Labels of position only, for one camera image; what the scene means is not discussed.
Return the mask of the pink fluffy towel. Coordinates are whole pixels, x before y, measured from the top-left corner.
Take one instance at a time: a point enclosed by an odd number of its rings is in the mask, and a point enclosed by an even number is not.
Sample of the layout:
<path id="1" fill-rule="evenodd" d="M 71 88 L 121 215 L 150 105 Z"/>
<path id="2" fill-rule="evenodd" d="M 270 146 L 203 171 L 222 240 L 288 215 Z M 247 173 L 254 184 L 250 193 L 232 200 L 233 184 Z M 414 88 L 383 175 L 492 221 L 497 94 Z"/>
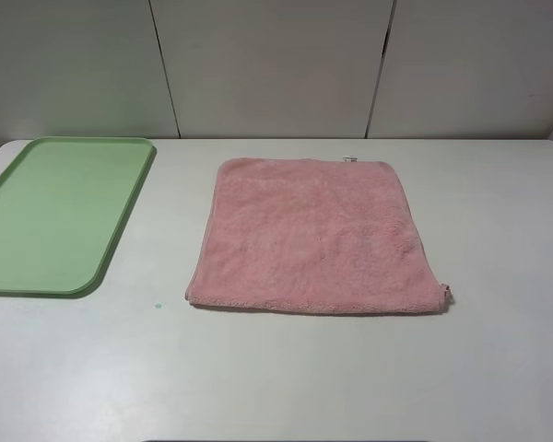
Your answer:
<path id="1" fill-rule="evenodd" d="M 381 161 L 236 158 L 218 169 L 186 300 L 311 315 L 444 312 L 404 188 Z"/>

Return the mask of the green plastic tray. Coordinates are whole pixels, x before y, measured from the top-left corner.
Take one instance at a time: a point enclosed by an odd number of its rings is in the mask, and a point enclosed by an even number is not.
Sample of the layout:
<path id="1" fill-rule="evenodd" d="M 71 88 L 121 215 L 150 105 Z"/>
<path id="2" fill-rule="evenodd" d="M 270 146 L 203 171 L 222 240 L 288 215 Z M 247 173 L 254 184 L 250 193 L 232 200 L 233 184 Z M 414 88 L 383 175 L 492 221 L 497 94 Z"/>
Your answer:
<path id="1" fill-rule="evenodd" d="M 155 155 L 144 138 L 27 143 L 0 174 L 0 296 L 79 298 L 97 286 Z"/>

